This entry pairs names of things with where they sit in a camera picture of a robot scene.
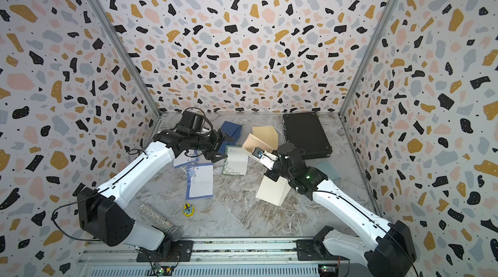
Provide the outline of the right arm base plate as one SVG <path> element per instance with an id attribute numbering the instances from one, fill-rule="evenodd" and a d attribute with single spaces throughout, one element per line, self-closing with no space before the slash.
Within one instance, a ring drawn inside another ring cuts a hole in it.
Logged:
<path id="1" fill-rule="evenodd" d="M 330 254 L 322 243 L 313 239 L 296 240 L 296 252 L 299 261 L 333 261 L 340 258 Z"/>

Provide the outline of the cream envelope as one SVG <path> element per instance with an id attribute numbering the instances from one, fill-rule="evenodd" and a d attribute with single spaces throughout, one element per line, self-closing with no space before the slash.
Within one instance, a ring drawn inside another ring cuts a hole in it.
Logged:
<path id="1" fill-rule="evenodd" d="M 281 206 L 290 190 L 287 179 L 279 177 L 275 182 L 264 176 L 255 197 L 275 206 Z"/>

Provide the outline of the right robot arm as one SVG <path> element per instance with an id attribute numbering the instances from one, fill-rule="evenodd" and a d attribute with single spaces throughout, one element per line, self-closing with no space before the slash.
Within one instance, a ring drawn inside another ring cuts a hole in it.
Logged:
<path id="1" fill-rule="evenodd" d="M 292 143 L 268 152 L 255 148 L 252 156 L 266 167 L 265 176 L 279 179 L 297 193 L 320 204 L 355 235 L 344 234 L 325 226 L 313 238 L 315 254 L 322 259 L 346 258 L 365 266 L 372 276 L 417 276 L 416 251 L 408 226 L 392 223 L 360 205 L 343 192 L 325 173 L 308 166 L 303 151 Z"/>

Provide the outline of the yellow envelope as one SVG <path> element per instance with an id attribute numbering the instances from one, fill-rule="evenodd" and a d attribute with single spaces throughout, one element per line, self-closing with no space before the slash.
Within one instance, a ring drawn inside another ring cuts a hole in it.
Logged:
<path id="1" fill-rule="evenodd" d="M 254 126 L 252 128 L 252 134 L 273 150 L 278 148 L 279 137 L 273 126 Z"/>

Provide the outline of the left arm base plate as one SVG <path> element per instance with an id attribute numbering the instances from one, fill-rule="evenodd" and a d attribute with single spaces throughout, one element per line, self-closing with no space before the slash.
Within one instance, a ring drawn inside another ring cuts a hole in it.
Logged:
<path id="1" fill-rule="evenodd" d="M 138 263 L 160 262 L 189 262 L 193 251 L 194 241 L 180 240 L 172 242 L 166 239 L 155 251 L 142 248 L 136 258 Z"/>

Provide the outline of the white letter paper green border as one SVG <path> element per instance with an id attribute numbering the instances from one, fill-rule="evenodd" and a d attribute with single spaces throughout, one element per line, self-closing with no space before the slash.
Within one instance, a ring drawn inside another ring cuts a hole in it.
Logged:
<path id="1" fill-rule="evenodd" d="M 242 177 L 247 173 L 248 152 L 241 146 L 228 145 L 222 175 Z"/>

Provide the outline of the white letter paper blue border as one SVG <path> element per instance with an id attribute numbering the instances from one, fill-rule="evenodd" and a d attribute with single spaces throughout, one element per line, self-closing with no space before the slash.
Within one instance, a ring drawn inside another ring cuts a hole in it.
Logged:
<path id="1" fill-rule="evenodd" d="M 186 199 L 205 199 L 213 197 L 213 165 L 190 165 L 187 168 L 188 187 Z"/>

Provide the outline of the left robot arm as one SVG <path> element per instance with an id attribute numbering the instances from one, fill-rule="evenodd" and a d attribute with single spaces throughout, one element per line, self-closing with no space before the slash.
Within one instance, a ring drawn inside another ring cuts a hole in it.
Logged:
<path id="1" fill-rule="evenodd" d="M 232 137 L 216 130 L 205 115 L 184 111 L 172 129 L 155 134 L 143 153 L 120 173 L 96 189 L 86 187 L 77 195 L 80 228 L 109 247 L 125 244 L 161 251 L 166 234 L 135 221 L 126 207 L 156 173 L 184 152 L 198 151 L 213 163 L 225 159 L 220 150 L 226 141 L 232 141 Z"/>

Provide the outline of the light teal envelope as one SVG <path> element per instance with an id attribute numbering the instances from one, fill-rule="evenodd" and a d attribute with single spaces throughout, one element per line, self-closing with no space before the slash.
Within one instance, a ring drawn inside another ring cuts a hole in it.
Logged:
<path id="1" fill-rule="evenodd" d="M 336 181 L 341 178 L 341 175 L 329 161 L 323 161 L 322 163 L 317 164 L 315 167 L 326 174 L 332 181 Z"/>

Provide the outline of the dark blue envelope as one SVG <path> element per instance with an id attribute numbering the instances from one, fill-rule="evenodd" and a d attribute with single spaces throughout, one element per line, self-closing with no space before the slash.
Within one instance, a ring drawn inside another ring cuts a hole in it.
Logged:
<path id="1" fill-rule="evenodd" d="M 219 152 L 225 154 L 226 153 L 226 147 L 228 145 L 237 145 L 237 142 L 239 138 L 241 137 L 242 133 L 242 125 L 235 124 L 229 121 L 225 121 L 223 125 L 221 126 L 221 130 L 229 137 L 232 138 L 232 141 L 228 140 L 227 138 L 224 139 L 222 145 L 220 146 Z"/>

